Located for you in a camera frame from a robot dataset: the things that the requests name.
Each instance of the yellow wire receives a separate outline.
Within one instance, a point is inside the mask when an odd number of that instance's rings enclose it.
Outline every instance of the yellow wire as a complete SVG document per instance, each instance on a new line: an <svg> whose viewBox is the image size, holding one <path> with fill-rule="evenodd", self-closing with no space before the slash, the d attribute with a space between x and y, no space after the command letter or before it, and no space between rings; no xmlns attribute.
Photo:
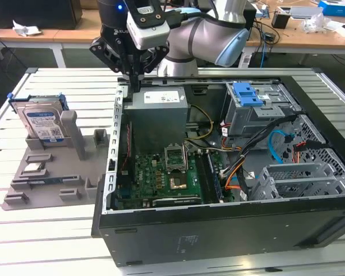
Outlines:
<svg viewBox="0 0 345 276"><path fill-rule="evenodd" d="M211 120L211 118L209 117L209 115L207 114L206 111L204 111L203 109L201 109L199 106L197 105L191 105L193 107L195 107L196 109L198 109L200 112L202 112L204 115L206 115L206 117L208 118L209 120L209 123L211 124L210 128L209 128L209 131L206 133L206 134L203 134L201 136L197 136L197 137L193 137L193 138L186 138L185 140L199 140L199 139L203 139L207 136L209 136L211 133L212 133L212 130L213 130L213 121Z"/></svg>

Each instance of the computer case side panel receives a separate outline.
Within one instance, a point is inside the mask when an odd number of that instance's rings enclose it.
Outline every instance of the computer case side panel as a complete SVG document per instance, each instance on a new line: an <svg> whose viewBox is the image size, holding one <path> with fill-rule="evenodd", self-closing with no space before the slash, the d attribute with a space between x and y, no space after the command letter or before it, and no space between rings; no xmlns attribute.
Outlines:
<svg viewBox="0 0 345 276"><path fill-rule="evenodd" d="M101 215L99 231L117 266L324 247L345 234L345 197Z"/></svg>

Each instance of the motherboard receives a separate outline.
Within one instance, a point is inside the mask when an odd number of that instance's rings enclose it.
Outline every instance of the motherboard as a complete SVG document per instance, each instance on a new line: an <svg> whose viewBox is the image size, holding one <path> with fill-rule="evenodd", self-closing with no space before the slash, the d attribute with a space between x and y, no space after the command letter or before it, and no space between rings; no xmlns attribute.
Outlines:
<svg viewBox="0 0 345 276"><path fill-rule="evenodd" d="M221 156L217 152L205 155L210 158L209 169L202 154L185 152L182 147L168 148L167 153L136 155L132 181L118 188L118 208L204 204L216 198L218 201L222 197L216 191L221 190L217 179L223 167ZM208 182L210 177L217 181Z"/></svg>

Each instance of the green circuit board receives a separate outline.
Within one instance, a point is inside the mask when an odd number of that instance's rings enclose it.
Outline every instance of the green circuit board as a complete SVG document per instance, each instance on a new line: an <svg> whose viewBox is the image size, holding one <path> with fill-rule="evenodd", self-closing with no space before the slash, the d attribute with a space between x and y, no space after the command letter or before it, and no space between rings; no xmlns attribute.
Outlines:
<svg viewBox="0 0 345 276"><path fill-rule="evenodd" d="M183 162L181 152L169 153L169 164L181 164ZM221 156L212 155L213 165L217 172L222 167ZM196 168L194 154L187 155L187 170L184 172L167 172L165 154L137 155L135 159L134 180L127 195L119 193L120 209L147 208L143 205L147 201L156 198L201 198L201 187Z"/></svg>

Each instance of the black box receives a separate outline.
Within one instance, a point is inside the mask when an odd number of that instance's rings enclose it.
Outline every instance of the black box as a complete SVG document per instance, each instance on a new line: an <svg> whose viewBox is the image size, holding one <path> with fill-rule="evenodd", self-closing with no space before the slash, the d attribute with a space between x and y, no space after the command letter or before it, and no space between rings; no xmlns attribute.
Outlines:
<svg viewBox="0 0 345 276"><path fill-rule="evenodd" d="M75 29L82 17L80 0L0 0L0 29L13 20L40 29Z"/></svg>
<svg viewBox="0 0 345 276"><path fill-rule="evenodd" d="M276 29L285 29L290 18L289 14L275 13L271 25Z"/></svg>

